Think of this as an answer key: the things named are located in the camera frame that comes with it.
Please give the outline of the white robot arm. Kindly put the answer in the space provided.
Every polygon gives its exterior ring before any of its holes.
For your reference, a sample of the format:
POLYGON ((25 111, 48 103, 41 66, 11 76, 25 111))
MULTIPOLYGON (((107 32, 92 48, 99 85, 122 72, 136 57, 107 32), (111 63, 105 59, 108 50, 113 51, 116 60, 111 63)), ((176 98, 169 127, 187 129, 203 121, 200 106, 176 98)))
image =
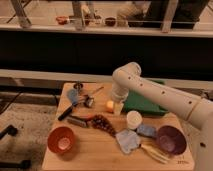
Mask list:
POLYGON ((142 78, 136 62, 115 69, 112 79, 114 102, 125 101, 132 90, 199 129, 194 171, 213 171, 213 101, 142 78))

